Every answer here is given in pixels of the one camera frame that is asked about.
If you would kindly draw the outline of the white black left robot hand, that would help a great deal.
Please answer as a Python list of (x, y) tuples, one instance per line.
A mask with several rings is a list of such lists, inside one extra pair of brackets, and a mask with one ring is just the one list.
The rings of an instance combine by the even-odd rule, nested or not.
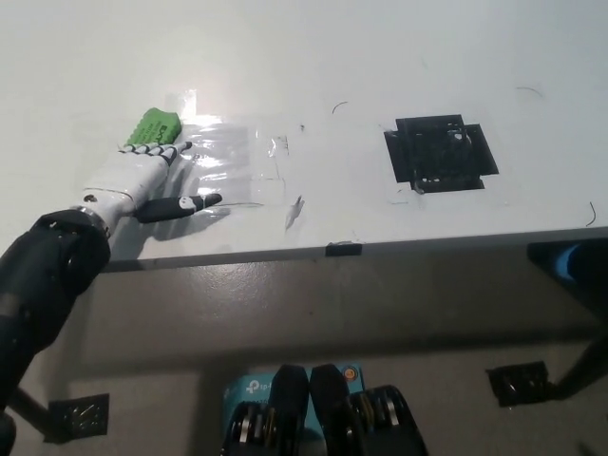
[(96, 218), (110, 236), (124, 218), (141, 224), (183, 219), (219, 204), (217, 193), (153, 197), (178, 156), (191, 147), (190, 142), (125, 145), (85, 185), (78, 209)]

